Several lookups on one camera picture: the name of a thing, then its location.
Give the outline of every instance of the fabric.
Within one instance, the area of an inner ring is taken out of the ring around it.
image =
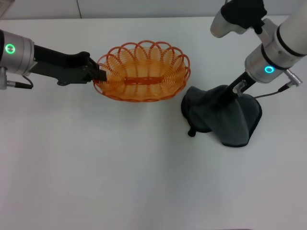
[[[246,146],[261,119],[261,106],[248,94],[227,105],[217,103],[217,96],[226,87],[221,85],[209,91],[193,86],[188,89],[181,103],[181,112],[191,126],[189,136],[212,131],[225,146]]]

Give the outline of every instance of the black cable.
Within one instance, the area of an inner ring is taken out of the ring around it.
[[[24,79],[26,79],[30,83],[31,87],[33,88],[34,87],[33,82],[30,79],[28,79],[26,76],[24,76],[24,75],[22,75],[22,76],[23,76]]]
[[[272,95],[278,94],[280,92],[283,92],[283,91],[289,89],[292,86],[293,86],[293,83],[290,81],[287,84],[283,85],[281,88],[279,88],[277,92],[272,92],[272,93],[269,93],[269,94],[260,95],[260,96],[254,97],[254,98],[257,99],[257,98],[260,98],[260,97],[272,96]]]
[[[78,5],[78,10],[79,10],[80,18],[82,18],[81,11],[80,11],[80,6],[79,6],[79,0],[77,0],[77,5]]]
[[[257,98],[260,98],[260,97],[272,96],[272,95],[275,95],[275,94],[278,94],[278,93],[279,93],[278,91],[277,91],[277,92],[272,92],[272,93],[265,94],[265,95],[260,95],[260,96],[258,96],[258,97],[254,97],[254,98],[257,99]]]

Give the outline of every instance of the orange basket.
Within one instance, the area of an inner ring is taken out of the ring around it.
[[[98,65],[107,81],[94,81],[95,89],[109,98],[127,102],[156,102],[174,97],[187,84],[187,55],[166,42],[125,43],[103,55]]]

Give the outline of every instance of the white table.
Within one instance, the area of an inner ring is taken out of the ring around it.
[[[128,41],[167,41],[189,56],[192,75],[182,93],[157,103],[118,102],[91,83],[60,87],[35,74],[32,90],[1,91],[0,229],[305,229],[306,85],[259,99],[263,116],[247,147],[187,136],[187,88],[230,84],[260,43],[252,30],[217,39],[212,20],[1,21],[37,45],[94,60]],[[293,71],[306,81],[307,58]],[[287,81],[247,92],[271,93]]]

